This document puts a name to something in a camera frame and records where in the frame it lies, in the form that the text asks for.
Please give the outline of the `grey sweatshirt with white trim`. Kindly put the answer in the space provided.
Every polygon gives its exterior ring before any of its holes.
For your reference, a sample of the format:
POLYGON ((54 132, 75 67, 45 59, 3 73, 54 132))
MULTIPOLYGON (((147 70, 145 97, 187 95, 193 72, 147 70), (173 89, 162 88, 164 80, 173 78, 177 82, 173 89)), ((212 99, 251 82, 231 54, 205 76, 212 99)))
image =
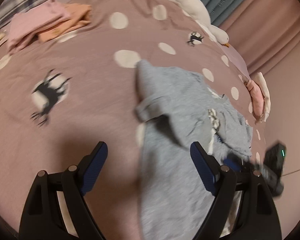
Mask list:
POLYGON ((213 195, 190 156, 197 141, 222 162, 233 153, 251 156, 253 129, 225 95, 217 95, 203 76, 178 67, 137 64, 145 124, 141 152, 140 222, 144 239, 189 239, 206 217, 213 195))

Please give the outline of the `white goose plush toy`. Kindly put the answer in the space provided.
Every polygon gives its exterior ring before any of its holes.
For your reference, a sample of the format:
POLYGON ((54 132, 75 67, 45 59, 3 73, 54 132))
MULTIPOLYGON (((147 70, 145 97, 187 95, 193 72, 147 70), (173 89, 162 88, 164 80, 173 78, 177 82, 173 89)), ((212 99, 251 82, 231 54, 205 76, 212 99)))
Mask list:
POLYGON ((181 7, 186 15, 193 18, 208 34, 209 38, 222 46, 229 47, 229 35, 222 29, 211 24, 210 15, 201 0, 169 0, 181 7))

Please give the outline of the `pink and cream pillow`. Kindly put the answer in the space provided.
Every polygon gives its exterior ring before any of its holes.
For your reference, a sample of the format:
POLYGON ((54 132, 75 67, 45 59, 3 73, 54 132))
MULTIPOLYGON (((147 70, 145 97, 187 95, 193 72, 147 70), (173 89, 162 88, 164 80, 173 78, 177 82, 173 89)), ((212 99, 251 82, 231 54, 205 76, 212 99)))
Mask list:
POLYGON ((251 97, 250 112, 254 115, 256 122, 266 122, 270 115, 271 100, 263 74, 258 72, 254 79, 245 81, 244 84, 251 97))

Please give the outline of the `folded orange garment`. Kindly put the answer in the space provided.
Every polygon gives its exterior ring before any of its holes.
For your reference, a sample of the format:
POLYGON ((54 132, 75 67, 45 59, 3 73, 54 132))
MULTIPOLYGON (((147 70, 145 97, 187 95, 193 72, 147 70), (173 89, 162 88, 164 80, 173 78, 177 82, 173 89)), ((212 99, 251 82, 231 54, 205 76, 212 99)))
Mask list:
POLYGON ((67 12, 70 13, 68 20, 53 25, 51 28, 38 33, 40 42, 47 42, 60 37, 66 33, 85 27, 90 24, 90 14, 92 6, 87 4, 63 4, 67 12))

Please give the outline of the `mauve polka dot duvet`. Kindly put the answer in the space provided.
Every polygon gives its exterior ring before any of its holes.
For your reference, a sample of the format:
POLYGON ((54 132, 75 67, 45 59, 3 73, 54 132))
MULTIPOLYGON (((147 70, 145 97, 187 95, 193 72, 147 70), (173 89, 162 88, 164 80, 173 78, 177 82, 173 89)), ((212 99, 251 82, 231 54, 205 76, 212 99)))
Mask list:
POLYGON ((140 239, 145 125, 135 114, 138 61, 202 75, 253 128, 253 157, 264 156, 264 126, 250 112, 246 77, 225 46, 212 41, 179 5, 76 2, 92 6, 89 25, 59 40, 33 42, 12 56, 0 48, 0 216, 17 230, 36 174, 62 171, 104 141, 109 155, 88 205, 107 239, 140 239))

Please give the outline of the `folded pink garment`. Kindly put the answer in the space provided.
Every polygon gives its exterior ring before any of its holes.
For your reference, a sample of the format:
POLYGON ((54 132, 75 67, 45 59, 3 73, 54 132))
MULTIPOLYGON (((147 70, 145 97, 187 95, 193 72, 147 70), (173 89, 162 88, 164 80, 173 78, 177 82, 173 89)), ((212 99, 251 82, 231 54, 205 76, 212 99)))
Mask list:
POLYGON ((13 55, 22 50, 37 33, 68 20, 70 16, 65 6, 56 0, 48 0, 27 12, 15 14, 8 34, 8 53, 13 55))

